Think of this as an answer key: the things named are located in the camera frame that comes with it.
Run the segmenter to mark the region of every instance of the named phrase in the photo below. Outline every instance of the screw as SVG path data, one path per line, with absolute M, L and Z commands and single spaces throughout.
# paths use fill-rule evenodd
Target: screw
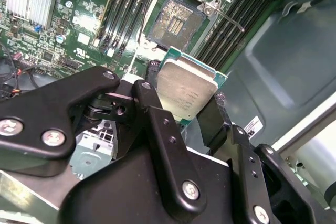
M 255 206 L 253 208 L 253 211 L 254 211 L 254 214 L 257 216 L 258 220 L 262 224 L 269 224 L 269 217 L 266 211 L 264 210 L 264 208 L 262 208 L 261 206 Z
M 244 132 L 244 130 L 242 129 L 242 128 L 237 128 L 237 130 L 238 130 L 238 132 L 240 133 L 240 134 L 242 134 L 242 135 L 244 135 L 245 134 L 245 132 Z
M 266 147 L 266 151 L 269 153 L 269 154 L 273 154 L 274 151 L 270 148 L 270 147 Z
M 197 200 L 200 196 L 200 191 L 198 190 L 197 186 L 190 181 L 183 182 L 182 190 L 188 199 Z
M 0 121 L 0 135 L 14 136 L 23 130 L 23 124 L 15 119 L 3 119 Z
M 104 72 L 104 73 L 103 73 L 103 76 L 105 76 L 106 78 L 109 78 L 109 79 L 111 79 L 111 80 L 114 79 L 114 75 L 113 75 L 113 73 L 110 72 L 110 71 L 106 71 L 106 72 Z
M 205 13 L 206 15 L 211 15 L 212 12 L 213 12 L 213 10 L 212 10 L 211 7 L 208 6 L 208 7 L 205 7 L 205 8 L 204 8 L 204 13 Z
M 146 89 L 151 89 L 151 86 L 149 85 L 148 82 L 143 82 L 143 83 L 141 83 L 141 86 L 143 86 L 143 87 L 146 88 Z
M 49 130 L 43 133 L 42 141 L 48 146 L 60 146 L 65 142 L 65 136 L 58 130 Z

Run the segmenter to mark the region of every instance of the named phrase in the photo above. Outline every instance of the hole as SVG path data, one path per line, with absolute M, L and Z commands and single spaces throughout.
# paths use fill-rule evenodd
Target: hole
M 174 138 L 173 136 L 171 136 L 169 138 L 169 142 L 171 142 L 172 144 L 175 144 L 176 143 L 176 138 Z
M 252 176 L 254 176 L 255 178 L 258 177 L 258 174 L 257 174 L 254 170 L 251 172 L 251 174 L 252 174 Z
M 126 108 L 124 106 L 117 107 L 117 115 L 124 115 L 125 111 L 126 111 Z

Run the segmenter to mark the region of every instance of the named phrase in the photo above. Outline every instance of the integrated circuit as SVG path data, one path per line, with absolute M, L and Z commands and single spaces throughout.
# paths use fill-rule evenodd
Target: integrated circuit
M 206 15 L 181 0 L 165 0 L 148 39 L 165 49 L 185 51 Z
M 53 54 L 51 54 L 47 51 L 44 51 L 44 53 L 43 53 L 43 59 L 46 60 L 46 61 L 51 61 L 52 58 L 53 58 L 52 56 L 53 56 Z

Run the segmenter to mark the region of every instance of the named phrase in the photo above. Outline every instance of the aluminum heatsink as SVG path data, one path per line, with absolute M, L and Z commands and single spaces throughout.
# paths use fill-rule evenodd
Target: aluminum heatsink
M 21 18 L 48 27 L 55 0 L 7 0 L 6 10 Z

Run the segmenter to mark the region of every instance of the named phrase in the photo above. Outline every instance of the label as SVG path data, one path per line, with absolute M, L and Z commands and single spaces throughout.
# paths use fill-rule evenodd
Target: label
M 249 122 L 246 127 L 244 128 L 244 131 L 246 131 L 248 135 L 248 139 L 251 139 L 254 137 L 255 134 L 257 134 L 262 128 L 263 128 L 263 123 L 259 119 L 258 116 L 255 116 L 251 122 Z

